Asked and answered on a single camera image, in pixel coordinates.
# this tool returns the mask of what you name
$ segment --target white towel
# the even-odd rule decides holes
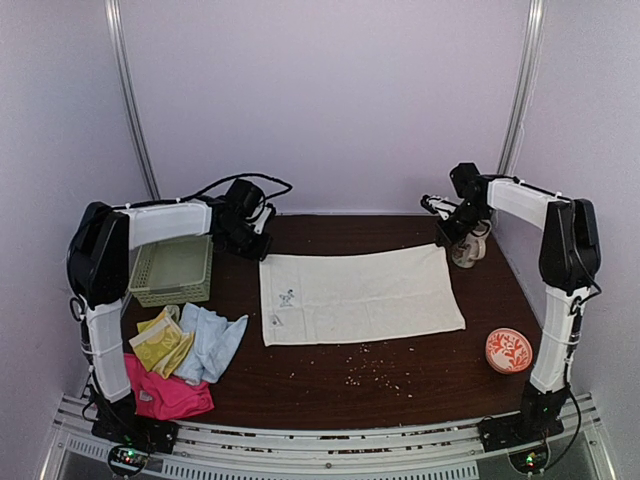
[[[270,255],[260,264],[265,345],[359,343],[461,330],[435,245],[371,255]]]

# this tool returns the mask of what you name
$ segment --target green plastic basket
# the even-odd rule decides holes
[[[211,293],[213,243],[208,235],[144,245],[129,291],[143,307],[206,302]]]

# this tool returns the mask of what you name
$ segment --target metal pole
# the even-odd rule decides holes
[[[133,82],[131,80],[131,72],[129,70],[127,49],[124,42],[124,31],[122,29],[122,20],[120,18],[120,1],[105,0],[105,8],[107,10],[107,23],[109,25],[111,42],[113,43],[113,51],[116,56],[116,63],[120,74],[120,86],[122,87],[122,94],[124,96],[133,146],[136,156],[138,157],[138,163],[140,164],[142,178],[147,188],[147,192],[152,200],[159,200],[161,198],[160,190],[158,189],[158,183],[153,173],[151,160],[149,159],[149,151],[147,150],[147,144],[142,132],[140,115],[138,113],[138,106],[136,104],[136,98],[133,91]]]
[[[513,99],[507,135],[502,147],[502,154],[500,155],[500,164],[498,165],[498,173],[501,175],[510,174],[514,167],[519,140],[518,132],[521,129],[524,113],[531,97],[531,83],[534,78],[540,51],[544,10],[545,0],[531,0],[527,31],[522,48],[520,73],[518,75],[518,83]]]

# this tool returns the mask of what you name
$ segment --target light blue cloth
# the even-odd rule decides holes
[[[191,351],[173,372],[190,385],[217,383],[240,346],[247,329],[247,315],[235,322],[219,317],[216,312],[187,303],[182,310],[180,328],[195,332]]]

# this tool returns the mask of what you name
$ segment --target yellow cloth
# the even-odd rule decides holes
[[[194,341],[195,334],[183,333],[176,323],[179,315],[177,306],[167,305],[153,320],[138,323],[138,335],[129,340],[145,370],[164,379],[180,366]]]

